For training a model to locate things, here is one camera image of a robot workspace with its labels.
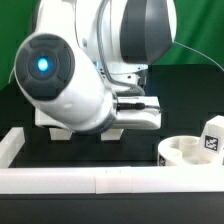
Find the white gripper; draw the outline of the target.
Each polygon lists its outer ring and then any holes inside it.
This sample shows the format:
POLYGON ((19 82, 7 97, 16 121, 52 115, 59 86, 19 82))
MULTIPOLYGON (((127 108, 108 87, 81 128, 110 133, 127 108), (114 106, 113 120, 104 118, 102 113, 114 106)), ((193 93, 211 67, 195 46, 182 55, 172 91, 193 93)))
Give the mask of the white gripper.
POLYGON ((113 127, 156 130, 161 127, 162 109, 156 96, 119 97, 113 127))

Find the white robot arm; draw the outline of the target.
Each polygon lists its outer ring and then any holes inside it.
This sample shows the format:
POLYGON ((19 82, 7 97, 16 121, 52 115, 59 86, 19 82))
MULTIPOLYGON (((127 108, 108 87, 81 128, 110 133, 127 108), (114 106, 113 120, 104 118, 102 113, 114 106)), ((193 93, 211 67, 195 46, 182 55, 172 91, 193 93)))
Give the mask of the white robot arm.
POLYGON ((176 28, 174 0, 39 0, 14 63, 36 124, 88 134, 159 128, 159 101, 138 73, 171 48, 176 28))

